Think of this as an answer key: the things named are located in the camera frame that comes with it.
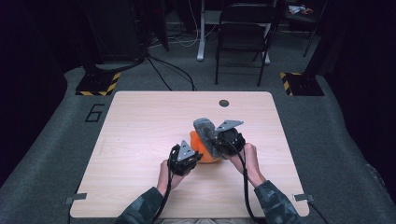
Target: person's right hand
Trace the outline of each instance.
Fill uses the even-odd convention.
[[[251,183],[251,185],[253,185],[254,188],[256,188],[265,181],[265,177],[260,171],[259,161],[257,160],[257,148],[250,143],[246,143],[243,150],[241,150],[239,154],[241,155],[242,159],[246,160],[245,164],[247,168],[248,181]],[[230,160],[230,162],[241,174],[243,173],[244,167],[238,155],[233,155],[231,157],[224,155],[224,157]]]

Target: long sleeve shirt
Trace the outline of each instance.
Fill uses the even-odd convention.
[[[288,197],[271,181],[266,180],[254,189],[259,199],[267,223],[305,223],[298,215]],[[163,196],[156,188],[151,188],[132,202],[117,218],[116,224],[151,224],[161,206]]]

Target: dark wall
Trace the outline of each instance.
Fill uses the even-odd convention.
[[[22,0],[0,2],[0,184],[64,97],[61,66]]]
[[[344,43],[326,76],[346,128],[396,202],[396,17],[394,1],[350,1]]]

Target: orange object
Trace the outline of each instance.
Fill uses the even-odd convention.
[[[202,158],[199,160],[201,163],[210,163],[220,160],[220,158],[213,158],[212,155],[207,151],[204,143],[201,141],[198,133],[196,131],[190,132],[191,143],[190,147],[194,151],[199,151],[200,154],[204,154]]]

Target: white desk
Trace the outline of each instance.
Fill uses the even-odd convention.
[[[197,60],[199,62],[203,61],[205,57],[205,42],[206,42],[205,25],[206,24],[218,25],[219,16],[220,16],[220,11],[205,10],[205,0],[201,0],[201,36],[200,36],[198,54],[197,54]],[[270,25],[266,25],[264,34],[266,35],[269,30],[270,30]],[[265,57],[265,64],[269,64],[270,62],[271,62],[270,56],[267,53],[267,56]]]
[[[220,100],[230,105],[222,107]],[[181,140],[190,142],[193,121],[225,119],[258,149],[261,170],[292,201],[301,216],[309,209],[292,194],[304,193],[272,95],[262,91],[119,91],[109,108],[78,193],[72,217],[117,217],[157,185],[160,163]],[[252,212],[262,217],[253,187]],[[229,161],[198,164],[171,191],[161,218],[246,218],[243,177]]]

